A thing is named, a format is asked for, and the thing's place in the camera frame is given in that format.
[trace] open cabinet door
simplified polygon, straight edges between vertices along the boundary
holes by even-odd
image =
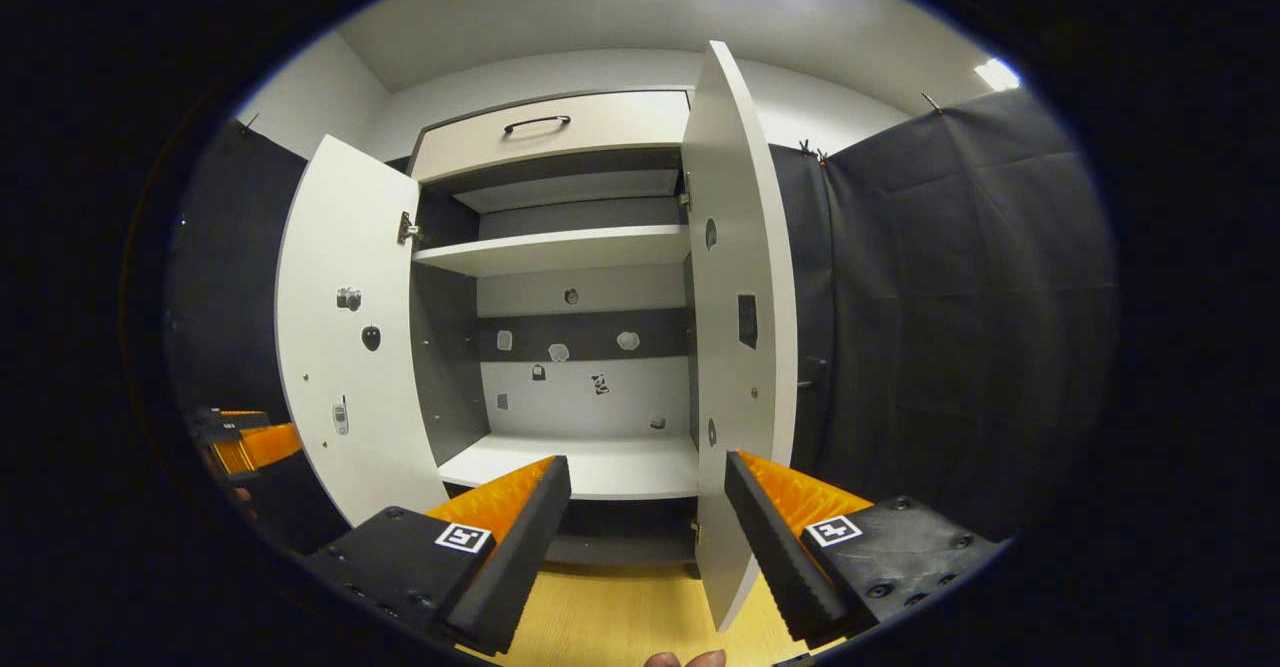
[[[724,495],[728,449],[791,461],[796,303],[773,157],[728,49],[712,42],[681,147],[698,315],[698,567],[717,630],[759,567]]]
[[[412,241],[397,243],[401,214],[413,215],[417,198],[416,181],[326,134],[280,245],[275,348],[284,397],[311,467],[353,526],[393,504],[426,511],[448,499],[410,353]],[[360,292],[355,311],[339,307],[338,289],[348,288]]]

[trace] ceiling light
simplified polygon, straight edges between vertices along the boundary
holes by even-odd
[[[1014,70],[1009,69],[1004,61],[997,60],[997,58],[991,58],[986,65],[978,65],[973,69],[982,79],[987,79],[987,84],[991,84],[992,90],[996,92],[1002,92],[1002,90],[1011,90],[1018,87],[1018,76]]]

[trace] white shelf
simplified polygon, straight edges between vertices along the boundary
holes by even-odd
[[[440,479],[479,486],[552,454],[568,457],[573,499],[698,495],[698,449],[689,435],[585,440],[489,434],[440,465]]]
[[[480,239],[413,253],[424,262],[463,275],[492,278],[525,271],[678,265],[689,253],[686,225],[649,225]]]

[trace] drawer handle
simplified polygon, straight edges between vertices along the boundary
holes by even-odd
[[[534,124],[534,123],[545,123],[547,120],[559,120],[562,125],[567,125],[568,124],[568,115],[539,117],[536,120],[525,120],[522,123],[511,123],[508,125],[504,125],[504,128],[502,128],[502,131],[504,131],[504,133],[507,133],[507,134],[511,134],[512,131],[515,131],[516,128],[518,128],[518,125],[530,125],[530,124]]]

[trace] white wall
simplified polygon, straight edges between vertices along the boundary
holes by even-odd
[[[364,149],[390,93],[330,32],[298,52],[239,108],[236,119],[271,142],[310,160],[324,134]]]
[[[403,157],[425,125],[517,99],[653,84],[691,88],[701,64],[700,52],[668,49],[590,49],[494,61],[393,93],[362,149],[383,161]],[[810,149],[837,152],[909,119],[877,99],[812,76],[759,61],[739,60],[739,67],[772,143],[796,147],[809,140]]]

